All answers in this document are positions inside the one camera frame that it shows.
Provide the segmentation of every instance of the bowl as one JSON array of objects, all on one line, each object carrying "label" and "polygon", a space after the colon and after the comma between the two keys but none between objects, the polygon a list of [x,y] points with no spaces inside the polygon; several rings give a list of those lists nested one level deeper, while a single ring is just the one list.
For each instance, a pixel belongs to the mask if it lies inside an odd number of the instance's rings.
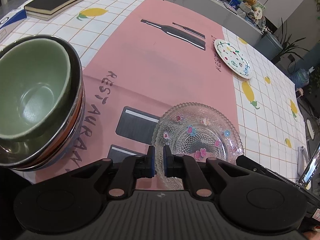
[{"label": "bowl", "polygon": [[34,165],[38,165],[39,163],[44,164],[46,161],[48,161],[53,155],[56,154],[56,150],[60,146],[64,146],[64,143],[66,140],[70,137],[70,134],[72,130],[74,129],[75,125],[79,122],[79,119],[81,118],[81,111],[84,104],[84,91],[81,90],[82,97],[79,98],[76,109],[74,113],[69,117],[68,125],[65,127],[62,133],[60,133],[51,143],[50,145],[43,151],[39,157],[31,161],[30,163],[25,163],[24,165],[20,165],[16,168],[21,169],[28,169],[30,167],[33,167]]},{"label": "bowl", "polygon": [[52,149],[44,158],[37,158],[32,163],[12,169],[16,171],[37,171],[47,168],[60,160],[71,149],[71,147],[73,147],[75,139],[80,135],[82,122],[84,119],[84,104],[85,93],[83,91],[79,112],[76,114],[76,120],[74,123],[69,124],[67,136],[55,149]]},{"label": "bowl", "polygon": [[69,93],[70,60],[50,39],[25,40],[0,57],[0,138],[23,141],[55,120]]},{"label": "bowl", "polygon": [[0,166],[2,167],[18,167],[38,158],[55,138],[60,137],[68,126],[70,116],[75,112],[76,105],[81,98],[82,87],[82,68],[78,54],[74,48],[63,39],[50,35],[35,35],[25,37],[18,40],[0,51],[0,58],[12,47],[31,39],[50,39],[58,42],[67,51],[70,59],[71,66],[71,80],[70,92],[65,102],[64,107],[61,109],[60,114],[57,116],[55,122],[44,133],[36,138],[26,139],[23,142],[12,142],[0,139]]}]

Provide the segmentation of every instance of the clear glass dish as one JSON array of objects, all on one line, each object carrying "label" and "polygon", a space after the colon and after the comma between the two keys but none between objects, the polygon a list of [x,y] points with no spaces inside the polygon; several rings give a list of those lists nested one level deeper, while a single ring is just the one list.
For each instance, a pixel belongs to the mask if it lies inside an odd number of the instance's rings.
[{"label": "clear glass dish", "polygon": [[168,190],[183,189],[182,180],[167,178],[163,170],[163,146],[172,154],[190,155],[198,162],[216,157],[236,164],[243,146],[232,123],[218,110],[198,103],[172,107],[159,120],[152,137],[156,148],[155,168]]}]

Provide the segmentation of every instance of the pink placemat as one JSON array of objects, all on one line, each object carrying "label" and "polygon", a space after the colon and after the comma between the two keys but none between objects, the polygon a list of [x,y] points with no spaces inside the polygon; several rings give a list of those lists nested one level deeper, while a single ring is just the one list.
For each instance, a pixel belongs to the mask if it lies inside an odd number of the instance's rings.
[{"label": "pink placemat", "polygon": [[[205,50],[141,20],[187,32],[205,41]],[[220,25],[196,12],[163,0],[145,0],[84,69],[82,134],[63,159],[36,172],[36,181],[105,158],[111,145],[145,154],[148,145],[115,133],[126,106],[162,116],[180,103],[202,103],[222,112],[238,130],[232,72],[217,62],[213,45],[215,39],[223,38]],[[140,180],[138,185],[161,188],[155,180]]]}]

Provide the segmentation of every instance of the white ceramic plate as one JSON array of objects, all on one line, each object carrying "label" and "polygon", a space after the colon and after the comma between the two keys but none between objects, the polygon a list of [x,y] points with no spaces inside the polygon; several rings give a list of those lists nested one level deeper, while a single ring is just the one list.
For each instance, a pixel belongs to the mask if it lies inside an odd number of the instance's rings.
[{"label": "white ceramic plate", "polygon": [[214,47],[229,68],[243,78],[252,78],[253,68],[240,49],[230,42],[220,39],[214,41]]}]

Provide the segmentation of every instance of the green bowl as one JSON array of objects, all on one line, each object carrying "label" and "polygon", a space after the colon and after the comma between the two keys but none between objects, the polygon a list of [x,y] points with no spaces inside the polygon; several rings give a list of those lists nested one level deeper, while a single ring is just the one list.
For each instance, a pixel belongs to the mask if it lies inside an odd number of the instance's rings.
[{"label": "green bowl", "polygon": [[70,89],[70,60],[50,39],[25,41],[0,59],[0,138],[38,136],[54,122]]}]

